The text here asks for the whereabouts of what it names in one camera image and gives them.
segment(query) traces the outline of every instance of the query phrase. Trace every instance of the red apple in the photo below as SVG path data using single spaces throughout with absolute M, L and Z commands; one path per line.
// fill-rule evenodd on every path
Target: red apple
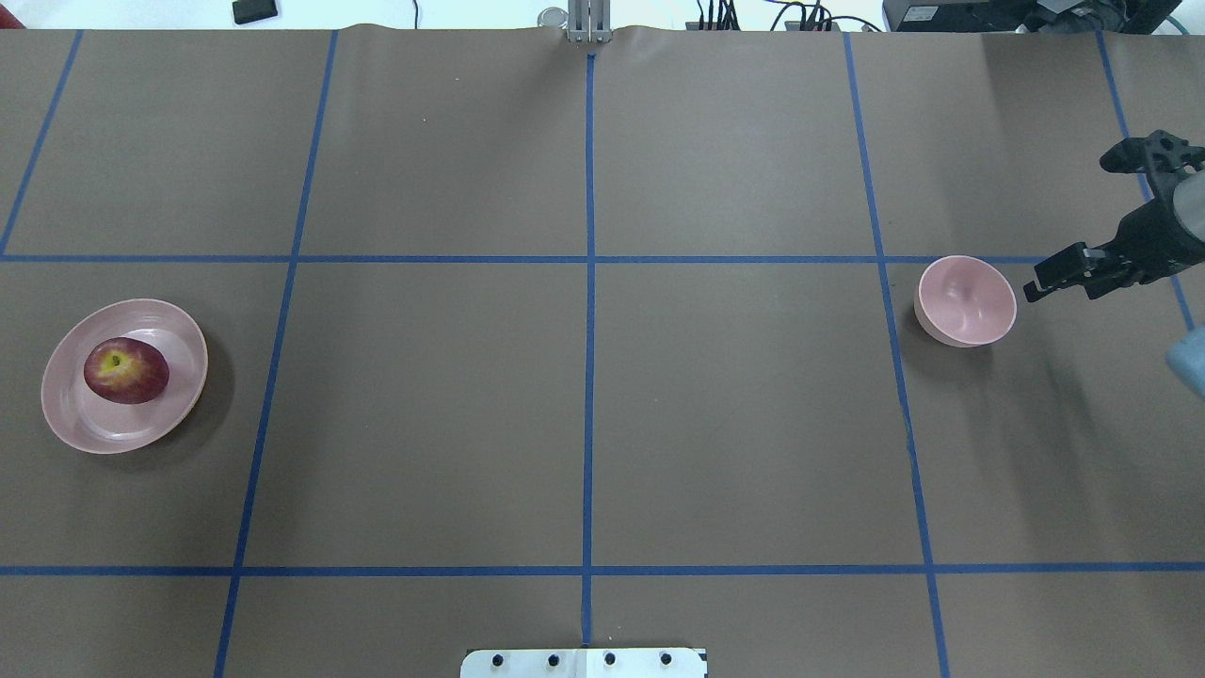
M 136 406 L 167 388 L 167 361 L 146 342 L 129 336 L 106 338 L 83 362 L 84 384 L 106 401 Z

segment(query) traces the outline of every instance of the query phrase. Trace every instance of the black box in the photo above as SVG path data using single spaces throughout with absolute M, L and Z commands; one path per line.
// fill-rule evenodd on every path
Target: black box
M 887 25 L 897 33 L 992 33 L 1015 30 L 1034 0 L 883 0 Z
M 239 25 L 276 16 L 276 0 L 235 0 L 231 5 Z

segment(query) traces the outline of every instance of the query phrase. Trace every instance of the metal bracket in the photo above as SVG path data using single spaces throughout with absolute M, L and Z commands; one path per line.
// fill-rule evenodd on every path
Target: metal bracket
M 611 0 L 569 0 L 570 42 L 611 42 Z
M 460 678 L 707 678 L 707 650 L 576 648 L 474 650 Z

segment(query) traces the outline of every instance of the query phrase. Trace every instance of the plate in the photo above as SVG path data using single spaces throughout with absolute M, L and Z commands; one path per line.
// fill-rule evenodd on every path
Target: plate
M 92 393 L 83 362 L 105 338 L 146 342 L 167 361 L 167 388 L 153 401 L 123 406 Z M 77 450 L 128 453 L 163 438 L 188 415 L 205 387 L 210 355 L 196 320 L 159 299 L 129 299 L 80 320 L 59 342 L 42 376 L 42 414 L 51 431 Z

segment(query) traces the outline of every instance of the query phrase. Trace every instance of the bowl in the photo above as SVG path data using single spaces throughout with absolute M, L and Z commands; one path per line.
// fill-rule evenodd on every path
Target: bowl
M 998 342 L 1017 319 L 1017 295 L 992 264 L 954 254 L 924 269 L 916 318 L 937 342 L 970 349 Z

